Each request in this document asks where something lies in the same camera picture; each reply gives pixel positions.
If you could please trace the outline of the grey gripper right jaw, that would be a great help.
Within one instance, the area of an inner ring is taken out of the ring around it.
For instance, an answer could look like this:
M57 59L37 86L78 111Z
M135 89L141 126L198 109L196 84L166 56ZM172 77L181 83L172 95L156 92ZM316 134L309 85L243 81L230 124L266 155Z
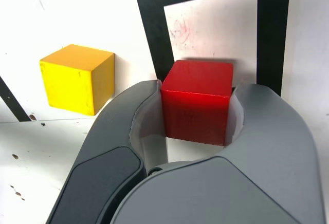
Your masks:
M322 188L313 136L301 116L273 90L238 87L243 128L220 156L300 223L322 222Z

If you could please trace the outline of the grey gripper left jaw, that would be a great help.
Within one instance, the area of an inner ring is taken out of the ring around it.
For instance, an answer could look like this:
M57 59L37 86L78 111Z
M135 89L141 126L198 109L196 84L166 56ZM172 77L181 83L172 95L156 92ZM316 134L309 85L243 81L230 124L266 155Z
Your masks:
M139 82L115 97L89 130L48 223L110 223L148 171L168 162L161 82Z

